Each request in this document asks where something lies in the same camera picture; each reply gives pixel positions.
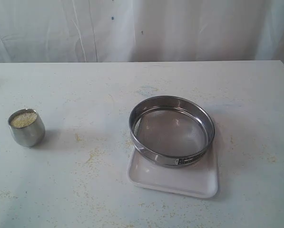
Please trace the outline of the round stainless steel sieve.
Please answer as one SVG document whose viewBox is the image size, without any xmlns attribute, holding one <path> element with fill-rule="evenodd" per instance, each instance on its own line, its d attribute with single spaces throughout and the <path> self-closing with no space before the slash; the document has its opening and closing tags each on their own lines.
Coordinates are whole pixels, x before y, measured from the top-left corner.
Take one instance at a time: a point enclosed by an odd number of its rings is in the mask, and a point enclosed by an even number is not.
<svg viewBox="0 0 284 228">
<path fill-rule="evenodd" d="M 169 95 L 138 103 L 130 113 L 129 128 L 137 151 L 168 168 L 196 163 L 211 149 L 215 137 L 214 122 L 202 107 Z"/>
</svg>

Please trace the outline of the stainless steel cup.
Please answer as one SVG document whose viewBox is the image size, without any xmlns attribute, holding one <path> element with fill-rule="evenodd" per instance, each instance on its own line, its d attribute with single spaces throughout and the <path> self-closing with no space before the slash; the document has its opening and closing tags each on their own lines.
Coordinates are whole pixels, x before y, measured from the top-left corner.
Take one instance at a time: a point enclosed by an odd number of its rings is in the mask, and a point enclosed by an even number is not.
<svg viewBox="0 0 284 228">
<path fill-rule="evenodd" d="M 14 128 L 11 126 L 11 120 L 18 114 L 24 112 L 34 112 L 38 115 L 36 121 L 24 128 Z M 45 125 L 39 116 L 38 112 L 34 109 L 21 109 L 10 115 L 8 125 L 11 135 L 15 142 L 24 147 L 33 147 L 40 143 L 45 136 Z"/>
</svg>

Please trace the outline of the yellow grain powder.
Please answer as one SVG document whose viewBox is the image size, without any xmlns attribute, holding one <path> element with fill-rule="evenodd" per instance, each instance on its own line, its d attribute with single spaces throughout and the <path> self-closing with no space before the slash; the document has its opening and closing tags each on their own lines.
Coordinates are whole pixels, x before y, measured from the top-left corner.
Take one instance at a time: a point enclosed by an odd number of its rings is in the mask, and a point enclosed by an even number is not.
<svg viewBox="0 0 284 228">
<path fill-rule="evenodd" d="M 34 112 L 24 112 L 15 116 L 10 124 L 14 128 L 24 128 L 34 123 L 37 117 L 38 115 Z"/>
</svg>

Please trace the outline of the white square plastic tray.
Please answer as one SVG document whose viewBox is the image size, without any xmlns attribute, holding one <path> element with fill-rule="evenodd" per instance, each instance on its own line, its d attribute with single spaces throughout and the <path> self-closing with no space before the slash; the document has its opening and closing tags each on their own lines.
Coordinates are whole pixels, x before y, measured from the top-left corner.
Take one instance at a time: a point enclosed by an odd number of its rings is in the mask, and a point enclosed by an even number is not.
<svg viewBox="0 0 284 228">
<path fill-rule="evenodd" d="M 141 188 L 208 199 L 218 191 L 217 153 L 210 149 L 196 163 L 173 169 L 150 162 L 134 149 L 127 176 L 133 185 Z"/>
</svg>

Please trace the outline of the white backdrop curtain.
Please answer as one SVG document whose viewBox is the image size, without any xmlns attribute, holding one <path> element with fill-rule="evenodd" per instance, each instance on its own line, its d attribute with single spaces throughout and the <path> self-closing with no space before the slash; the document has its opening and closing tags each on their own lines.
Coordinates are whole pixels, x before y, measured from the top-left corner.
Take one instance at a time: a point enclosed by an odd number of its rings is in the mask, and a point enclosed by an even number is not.
<svg viewBox="0 0 284 228">
<path fill-rule="evenodd" d="M 284 61 L 284 0 L 0 0 L 0 63 Z"/>
</svg>

